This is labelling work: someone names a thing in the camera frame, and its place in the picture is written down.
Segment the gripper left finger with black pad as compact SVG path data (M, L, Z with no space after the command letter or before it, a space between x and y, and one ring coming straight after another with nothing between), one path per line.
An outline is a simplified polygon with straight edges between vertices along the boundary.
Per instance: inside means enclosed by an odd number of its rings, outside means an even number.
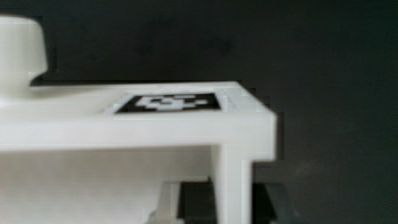
M213 183L166 182L146 224L217 224Z

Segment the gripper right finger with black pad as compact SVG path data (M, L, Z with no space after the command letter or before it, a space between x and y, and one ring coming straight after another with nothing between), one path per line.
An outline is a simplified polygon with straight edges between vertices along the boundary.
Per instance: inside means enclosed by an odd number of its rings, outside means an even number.
M295 224L288 191L277 183L253 184L253 224Z

